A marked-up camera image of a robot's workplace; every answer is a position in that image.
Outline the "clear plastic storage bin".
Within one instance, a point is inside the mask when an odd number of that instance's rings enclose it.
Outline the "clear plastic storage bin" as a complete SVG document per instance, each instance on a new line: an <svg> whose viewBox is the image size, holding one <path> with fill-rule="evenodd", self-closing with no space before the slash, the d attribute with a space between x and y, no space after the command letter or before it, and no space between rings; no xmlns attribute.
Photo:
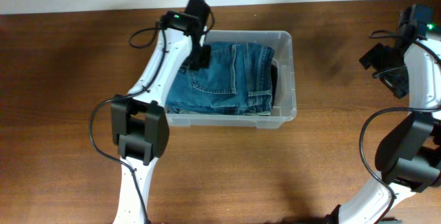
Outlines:
<svg viewBox="0 0 441 224"><path fill-rule="evenodd" d="M278 69L278 79L271 114L269 116L168 114L168 124L278 129L283 123L295 119L297 106L291 35L282 30L213 30L205 39L206 43L219 41L259 43L275 50L272 64Z"/></svg>

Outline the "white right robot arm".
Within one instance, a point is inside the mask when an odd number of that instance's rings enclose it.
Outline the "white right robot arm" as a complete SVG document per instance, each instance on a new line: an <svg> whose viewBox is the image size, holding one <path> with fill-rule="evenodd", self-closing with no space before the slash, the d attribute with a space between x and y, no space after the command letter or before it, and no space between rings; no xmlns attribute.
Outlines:
<svg viewBox="0 0 441 224"><path fill-rule="evenodd" d="M400 13L396 31L373 31L372 39L394 39L393 47L376 44L360 58L372 77L379 79L409 106L372 114L359 138L359 153L370 179L349 201L326 215L326 223L385 223L399 202L440 186L440 26L432 22L433 9L413 4ZM370 167L364 152L365 132L375 118L392 112L407 116L376 150Z"/></svg>

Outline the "dark blue jeans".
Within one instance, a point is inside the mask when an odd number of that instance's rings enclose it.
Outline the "dark blue jeans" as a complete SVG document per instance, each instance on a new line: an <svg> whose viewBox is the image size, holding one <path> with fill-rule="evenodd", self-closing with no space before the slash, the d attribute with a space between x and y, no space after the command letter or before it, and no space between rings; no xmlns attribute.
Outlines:
<svg viewBox="0 0 441 224"><path fill-rule="evenodd" d="M170 114L271 114L275 50L259 43L214 42L208 68L181 67L170 88Z"/></svg>

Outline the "black cloth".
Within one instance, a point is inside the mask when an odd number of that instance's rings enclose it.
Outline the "black cloth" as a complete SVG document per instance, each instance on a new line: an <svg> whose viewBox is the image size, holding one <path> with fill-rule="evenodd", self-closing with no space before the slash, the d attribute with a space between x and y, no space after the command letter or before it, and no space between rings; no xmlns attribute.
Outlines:
<svg viewBox="0 0 441 224"><path fill-rule="evenodd" d="M271 106L274 106L276 100L276 88L278 84L278 68L276 65L271 64Z"/></svg>

